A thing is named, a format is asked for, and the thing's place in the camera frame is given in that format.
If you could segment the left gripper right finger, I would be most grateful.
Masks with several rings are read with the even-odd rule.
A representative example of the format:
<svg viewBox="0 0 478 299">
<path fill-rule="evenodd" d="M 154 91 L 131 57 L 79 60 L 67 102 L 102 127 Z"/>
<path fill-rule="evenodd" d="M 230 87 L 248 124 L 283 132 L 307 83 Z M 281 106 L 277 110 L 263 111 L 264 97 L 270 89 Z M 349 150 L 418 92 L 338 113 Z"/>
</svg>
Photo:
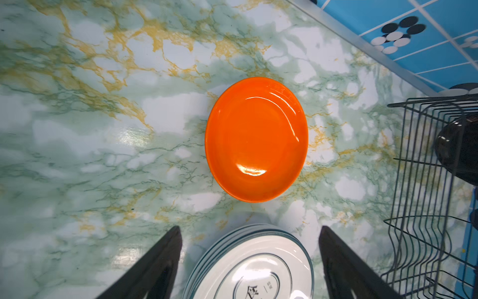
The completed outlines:
<svg viewBox="0 0 478 299">
<path fill-rule="evenodd" d="M 400 299 L 331 228 L 319 235 L 327 291 L 331 299 Z"/>
</svg>

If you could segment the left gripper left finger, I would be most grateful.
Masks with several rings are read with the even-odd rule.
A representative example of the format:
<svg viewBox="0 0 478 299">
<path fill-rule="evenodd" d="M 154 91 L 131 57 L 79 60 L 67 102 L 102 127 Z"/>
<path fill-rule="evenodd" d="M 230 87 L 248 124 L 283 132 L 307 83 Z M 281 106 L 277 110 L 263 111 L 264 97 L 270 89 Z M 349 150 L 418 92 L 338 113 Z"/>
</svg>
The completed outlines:
<svg viewBox="0 0 478 299">
<path fill-rule="evenodd" d="M 182 235 L 172 227 L 100 299 L 168 299 L 178 272 Z"/>
</svg>

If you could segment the black wire dish rack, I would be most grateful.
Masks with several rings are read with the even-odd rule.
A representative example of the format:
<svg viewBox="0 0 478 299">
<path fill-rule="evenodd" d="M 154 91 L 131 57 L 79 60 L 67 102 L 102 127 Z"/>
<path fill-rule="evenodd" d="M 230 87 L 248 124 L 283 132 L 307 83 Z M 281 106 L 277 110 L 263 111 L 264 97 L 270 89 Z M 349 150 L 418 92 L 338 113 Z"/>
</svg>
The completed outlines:
<svg viewBox="0 0 478 299">
<path fill-rule="evenodd" d="M 475 94 L 409 98 L 403 113 L 392 209 L 393 259 L 382 275 L 405 299 L 478 296 L 478 186 L 449 172 L 434 142 L 452 120 L 478 114 Z"/>
</svg>

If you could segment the white plate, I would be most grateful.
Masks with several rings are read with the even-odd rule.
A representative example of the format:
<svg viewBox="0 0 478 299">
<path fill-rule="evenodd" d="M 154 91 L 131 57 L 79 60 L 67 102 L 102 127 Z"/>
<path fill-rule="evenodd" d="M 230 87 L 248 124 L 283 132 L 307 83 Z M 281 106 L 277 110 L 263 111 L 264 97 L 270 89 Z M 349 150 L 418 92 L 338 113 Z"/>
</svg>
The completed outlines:
<svg viewBox="0 0 478 299">
<path fill-rule="evenodd" d="M 185 299 L 310 299 L 312 260 L 292 234 L 249 224 L 221 237 L 200 258 Z"/>
</svg>

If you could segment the black plate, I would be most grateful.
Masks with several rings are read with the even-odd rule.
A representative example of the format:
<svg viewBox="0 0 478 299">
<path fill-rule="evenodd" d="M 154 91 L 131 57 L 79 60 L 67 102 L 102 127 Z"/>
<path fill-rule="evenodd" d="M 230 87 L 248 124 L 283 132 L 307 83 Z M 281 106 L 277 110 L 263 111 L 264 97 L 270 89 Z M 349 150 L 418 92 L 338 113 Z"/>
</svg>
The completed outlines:
<svg viewBox="0 0 478 299">
<path fill-rule="evenodd" d="M 448 123 L 436 137 L 439 162 L 461 180 L 478 185 L 478 115 L 468 113 Z"/>
</svg>

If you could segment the orange plate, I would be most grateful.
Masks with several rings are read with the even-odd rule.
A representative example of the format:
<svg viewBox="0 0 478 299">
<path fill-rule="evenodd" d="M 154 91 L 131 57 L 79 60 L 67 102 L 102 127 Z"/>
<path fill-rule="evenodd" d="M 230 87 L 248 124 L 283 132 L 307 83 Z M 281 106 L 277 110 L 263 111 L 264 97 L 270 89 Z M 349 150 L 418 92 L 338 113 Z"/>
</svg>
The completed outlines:
<svg viewBox="0 0 478 299">
<path fill-rule="evenodd" d="M 307 156 L 308 125 L 297 97 L 282 83 L 252 77 L 216 101 L 205 130 L 214 179 L 233 198 L 263 203 L 298 178 Z"/>
</svg>

